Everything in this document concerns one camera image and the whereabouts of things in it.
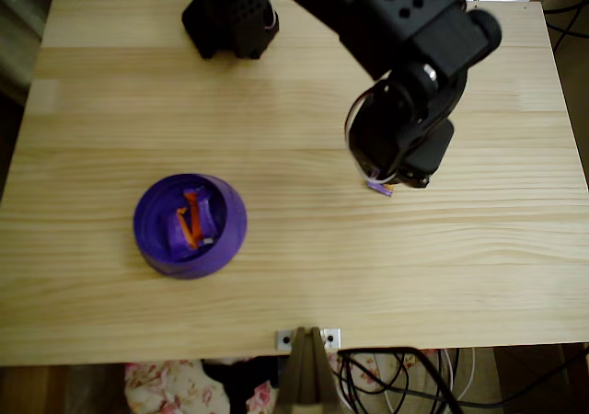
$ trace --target wooden tabletop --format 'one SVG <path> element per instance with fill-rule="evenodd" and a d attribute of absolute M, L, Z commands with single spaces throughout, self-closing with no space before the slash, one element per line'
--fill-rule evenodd
<path fill-rule="evenodd" d="M 0 364 L 589 340 L 589 201 L 541 7 L 481 4 L 501 48 L 469 75 L 426 190 L 360 181 L 342 139 L 372 83 L 289 1 L 259 61 L 203 61 L 188 0 L 54 0 L 0 208 Z M 242 195 L 248 234 L 203 279 L 160 276 L 133 210 L 168 175 Z"/>

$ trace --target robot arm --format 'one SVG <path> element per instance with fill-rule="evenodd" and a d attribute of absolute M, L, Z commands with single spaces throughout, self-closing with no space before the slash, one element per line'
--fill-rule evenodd
<path fill-rule="evenodd" d="M 465 0 L 295 0 L 340 36 L 376 81 L 345 136 L 364 177 L 427 186 L 454 128 L 468 68 L 501 42 L 496 19 Z M 194 0 L 182 21 L 199 52 L 260 58 L 279 29 L 270 0 Z"/>

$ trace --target orange object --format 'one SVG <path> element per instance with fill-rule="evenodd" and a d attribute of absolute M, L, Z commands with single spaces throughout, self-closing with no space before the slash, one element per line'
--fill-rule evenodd
<path fill-rule="evenodd" d="M 185 192 L 184 198 L 191 207 L 192 239 L 196 242 L 202 240 L 201 223 L 199 222 L 199 206 L 196 201 L 196 192 Z"/>
<path fill-rule="evenodd" d="M 184 237 L 188 241 L 188 245 L 191 246 L 192 249 L 196 249 L 196 242 L 194 242 L 194 238 L 192 237 L 191 231 L 188 228 L 188 224 L 186 224 L 186 220 L 184 219 L 184 213 L 188 209 L 186 207 L 182 207 L 181 209 L 176 210 L 176 217 L 178 218 L 178 222 L 180 223 L 180 227 L 182 228 L 182 233 Z"/>

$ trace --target purple container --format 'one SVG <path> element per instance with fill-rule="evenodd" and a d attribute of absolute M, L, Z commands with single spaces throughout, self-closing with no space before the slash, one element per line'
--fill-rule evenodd
<path fill-rule="evenodd" d="M 187 207 L 184 190 L 201 187 L 212 192 L 209 203 L 219 237 L 178 261 L 170 253 L 166 217 Z M 229 184 L 210 175 L 190 173 L 164 178 L 150 187 L 133 218 L 135 240 L 144 259 L 155 270 L 177 279 L 201 278 L 223 268 L 239 251 L 247 226 L 246 207 Z"/>

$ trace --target small purple item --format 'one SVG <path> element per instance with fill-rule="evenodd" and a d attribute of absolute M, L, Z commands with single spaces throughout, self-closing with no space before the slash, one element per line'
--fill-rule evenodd
<path fill-rule="evenodd" d="M 377 182 L 368 182 L 368 187 L 372 190 L 376 190 L 378 193 L 382 193 L 386 196 L 393 196 L 393 192 L 386 187 L 383 187 L 382 184 L 378 184 Z"/>
<path fill-rule="evenodd" d="M 203 197 L 217 237 L 205 237 L 204 244 L 184 257 L 180 237 L 190 247 L 181 228 L 179 234 L 176 228 L 170 228 L 170 220 L 172 215 L 176 217 L 177 209 L 187 207 L 183 195 L 186 189 L 209 192 Z M 239 251 L 247 226 L 246 207 L 238 193 L 210 175 L 181 174 L 158 181 L 139 200 L 133 217 L 135 240 L 145 261 L 160 273 L 178 279 L 201 278 L 223 268 Z"/>

